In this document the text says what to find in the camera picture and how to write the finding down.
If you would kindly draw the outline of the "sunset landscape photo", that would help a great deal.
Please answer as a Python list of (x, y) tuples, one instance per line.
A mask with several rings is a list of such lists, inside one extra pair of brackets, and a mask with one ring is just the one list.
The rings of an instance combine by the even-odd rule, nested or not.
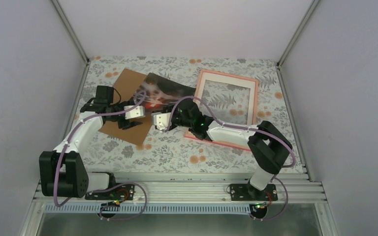
[(145, 107), (146, 113), (154, 113), (166, 106), (174, 105), (184, 96), (194, 95), (196, 89), (149, 73), (136, 93), (141, 90), (146, 92), (146, 97), (140, 105)]

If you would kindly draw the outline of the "brown cardboard backing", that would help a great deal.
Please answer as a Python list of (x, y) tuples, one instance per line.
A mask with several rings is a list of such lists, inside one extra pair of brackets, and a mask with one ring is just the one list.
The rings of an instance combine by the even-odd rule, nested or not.
[[(145, 74), (130, 69), (123, 69), (122, 72), (116, 70), (107, 73), (105, 76), (108, 77), (109, 75), (112, 79), (115, 79), (113, 87), (120, 93), (122, 101), (128, 101), (133, 98), (135, 92), (147, 77)], [(120, 129), (116, 122), (108, 121), (99, 129), (99, 132), (107, 134), (112, 138), (118, 138), (122, 141), (141, 146), (148, 135), (151, 125), (149, 124), (149, 117), (136, 119), (135, 121), (142, 124), (127, 130)]]

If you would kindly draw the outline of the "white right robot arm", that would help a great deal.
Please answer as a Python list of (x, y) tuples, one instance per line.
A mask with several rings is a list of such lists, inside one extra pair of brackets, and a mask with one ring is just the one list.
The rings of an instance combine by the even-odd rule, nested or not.
[[(188, 128), (195, 138), (208, 142), (225, 142), (248, 147), (258, 167), (247, 186), (247, 194), (252, 200), (259, 200), (266, 193), (270, 181), (276, 178), (281, 169), (292, 167), (296, 157), (292, 144), (269, 121), (258, 125), (238, 125), (219, 120), (210, 112), (203, 114), (196, 104), (197, 98), (185, 96), (175, 104), (163, 108), (168, 114), (165, 131), (177, 126)], [(285, 164), (291, 156), (292, 163)]]

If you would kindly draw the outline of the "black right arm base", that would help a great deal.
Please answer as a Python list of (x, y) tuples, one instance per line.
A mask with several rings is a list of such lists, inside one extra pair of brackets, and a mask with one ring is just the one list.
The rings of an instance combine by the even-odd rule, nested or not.
[(267, 184), (264, 190), (258, 190), (249, 183), (233, 183), (227, 188), (232, 201), (277, 201), (278, 195), (274, 184)]

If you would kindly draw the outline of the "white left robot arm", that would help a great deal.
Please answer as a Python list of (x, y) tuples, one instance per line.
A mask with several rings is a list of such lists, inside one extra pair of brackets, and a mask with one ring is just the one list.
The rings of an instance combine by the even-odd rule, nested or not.
[(41, 190), (44, 196), (82, 198), (98, 192), (111, 199), (117, 194), (117, 185), (111, 182), (108, 172), (88, 172), (81, 155), (86, 151), (95, 134), (106, 122), (113, 122), (122, 130), (139, 125), (138, 118), (145, 116), (142, 102), (145, 91), (127, 101), (114, 103), (118, 91), (109, 86), (97, 86), (96, 93), (81, 109), (76, 124), (63, 141), (52, 151), (39, 157)]

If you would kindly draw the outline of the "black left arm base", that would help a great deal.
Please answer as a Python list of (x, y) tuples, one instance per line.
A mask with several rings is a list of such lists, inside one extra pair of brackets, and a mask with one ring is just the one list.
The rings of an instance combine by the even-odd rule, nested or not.
[(133, 200), (135, 191), (134, 184), (125, 184), (120, 187), (116, 187), (113, 190), (107, 192), (100, 192), (92, 194), (86, 194), (86, 200), (101, 200), (101, 201), (131, 201)]

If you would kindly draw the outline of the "floral patterned tablecloth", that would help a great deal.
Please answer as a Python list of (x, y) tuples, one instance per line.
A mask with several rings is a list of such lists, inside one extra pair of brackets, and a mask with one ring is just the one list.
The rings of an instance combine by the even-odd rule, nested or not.
[[(302, 174), (304, 165), (296, 147), (288, 110), (277, 75), (276, 63), (267, 59), (194, 59), (177, 57), (96, 56), (91, 59), (79, 105), (94, 96), (96, 86), (115, 82), (109, 72), (130, 69), (150, 72), (177, 83), (196, 87), (202, 69), (256, 79), (257, 122), (273, 123), (293, 146), (296, 164), (282, 169), (283, 174)], [(178, 127), (167, 133), (151, 128), (143, 145), (137, 146), (97, 132), (81, 155), (89, 171), (165, 172), (165, 173), (252, 173), (257, 163), (251, 152), (198, 141), (187, 137)]]

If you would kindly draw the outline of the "aluminium rail base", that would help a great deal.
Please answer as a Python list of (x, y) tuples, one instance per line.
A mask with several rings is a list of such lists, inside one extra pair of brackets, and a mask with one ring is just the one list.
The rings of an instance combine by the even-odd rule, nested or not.
[(248, 174), (115, 173), (105, 197), (56, 207), (37, 187), (23, 236), (336, 236), (324, 187), (306, 174), (280, 174), (263, 220), (258, 201), (235, 201), (234, 185)]

